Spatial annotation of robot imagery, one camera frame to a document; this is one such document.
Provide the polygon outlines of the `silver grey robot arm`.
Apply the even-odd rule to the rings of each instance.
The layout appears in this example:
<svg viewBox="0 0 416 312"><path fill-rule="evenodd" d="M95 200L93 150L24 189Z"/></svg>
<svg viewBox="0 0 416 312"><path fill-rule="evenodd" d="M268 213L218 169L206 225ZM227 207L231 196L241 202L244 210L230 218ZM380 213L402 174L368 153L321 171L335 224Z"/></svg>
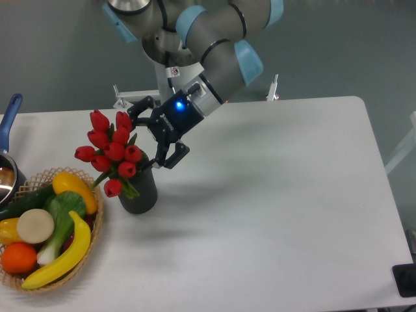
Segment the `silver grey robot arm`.
<svg viewBox="0 0 416 312"><path fill-rule="evenodd" d="M125 41L152 39L148 56L157 64L202 67L182 86L161 91L160 105L140 101L129 109L133 123L157 142L150 166L173 168L189 152L182 136L261 75L263 63L247 37L277 22L283 8L282 1L229 1L216 12L195 1L104 3Z"/></svg>

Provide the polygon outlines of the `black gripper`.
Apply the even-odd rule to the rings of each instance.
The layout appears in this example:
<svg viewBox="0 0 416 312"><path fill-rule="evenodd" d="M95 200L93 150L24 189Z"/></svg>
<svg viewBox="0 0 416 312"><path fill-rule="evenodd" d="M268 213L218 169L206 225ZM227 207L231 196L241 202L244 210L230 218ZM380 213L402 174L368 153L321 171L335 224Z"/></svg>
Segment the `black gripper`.
<svg viewBox="0 0 416 312"><path fill-rule="evenodd" d="M154 98L146 96L134 102L127 110L132 128L147 126L155 141L158 142L155 157L149 160L142 169L172 169L190 151L190 148L180 141L181 137L200 123L203 115L188 100L187 94L182 90L161 106L154 108ZM140 117L147 110L152 110L150 117ZM174 152L167 157L171 143L175 143Z"/></svg>

